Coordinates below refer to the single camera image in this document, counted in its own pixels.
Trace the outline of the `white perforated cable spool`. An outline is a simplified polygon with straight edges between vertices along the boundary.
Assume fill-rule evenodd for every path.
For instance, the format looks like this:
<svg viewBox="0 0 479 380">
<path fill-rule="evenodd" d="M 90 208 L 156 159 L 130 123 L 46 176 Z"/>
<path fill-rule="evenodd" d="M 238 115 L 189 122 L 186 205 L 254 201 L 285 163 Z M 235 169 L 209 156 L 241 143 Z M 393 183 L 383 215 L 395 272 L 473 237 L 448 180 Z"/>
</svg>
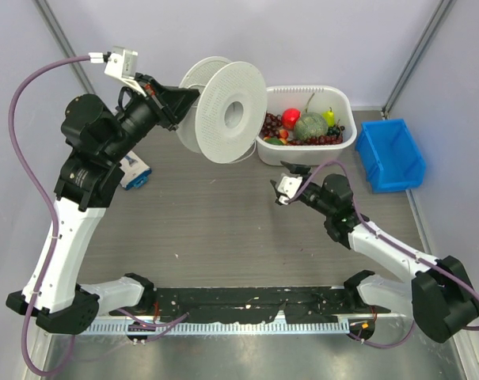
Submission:
<svg viewBox="0 0 479 380">
<path fill-rule="evenodd" d="M 253 64 L 211 56 L 187 72 L 180 88 L 200 91 L 177 129 L 188 150 L 217 164 L 253 154 L 268 106 L 264 77 Z"/>
</svg>

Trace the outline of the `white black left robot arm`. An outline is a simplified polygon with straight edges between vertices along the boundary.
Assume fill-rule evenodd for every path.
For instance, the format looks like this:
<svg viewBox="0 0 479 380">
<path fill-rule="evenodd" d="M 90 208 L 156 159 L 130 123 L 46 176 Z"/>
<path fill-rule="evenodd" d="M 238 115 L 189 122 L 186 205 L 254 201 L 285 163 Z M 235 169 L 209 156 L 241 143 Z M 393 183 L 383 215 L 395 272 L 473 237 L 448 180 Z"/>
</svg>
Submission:
<svg viewBox="0 0 479 380">
<path fill-rule="evenodd" d="M 196 88 L 163 86 L 137 74 L 139 90 L 124 86 L 116 111 L 94 94 L 73 99 L 61 131 L 72 151 L 64 162 L 50 203 L 53 223 L 29 283 L 8 295 L 14 312 L 34 317 L 48 333 L 78 335 L 96 316 L 128 307 L 139 316 L 154 306 L 151 281 L 135 273 L 99 284 L 78 284 L 91 237 L 124 177 L 122 159 L 156 126 L 177 129 L 200 97 Z"/>
</svg>

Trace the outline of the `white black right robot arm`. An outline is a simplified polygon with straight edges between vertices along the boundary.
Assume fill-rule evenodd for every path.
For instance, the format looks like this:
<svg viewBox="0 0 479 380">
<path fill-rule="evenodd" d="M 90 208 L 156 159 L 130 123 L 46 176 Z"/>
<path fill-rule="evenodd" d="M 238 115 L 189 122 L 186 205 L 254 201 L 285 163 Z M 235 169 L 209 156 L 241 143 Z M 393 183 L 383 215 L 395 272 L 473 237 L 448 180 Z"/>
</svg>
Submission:
<svg viewBox="0 0 479 380">
<path fill-rule="evenodd" d="M 398 280 L 372 274 L 343 293 L 354 313 L 381 306 L 412 319 L 428 338 L 444 343 L 461 330 L 479 331 L 479 294 L 464 264 L 438 258 L 392 237 L 359 211 L 346 173 L 331 173 L 321 184 L 316 169 L 283 161 L 287 173 L 272 182 L 276 203 L 301 202 L 325 216 L 331 239 L 379 263 Z"/>
</svg>

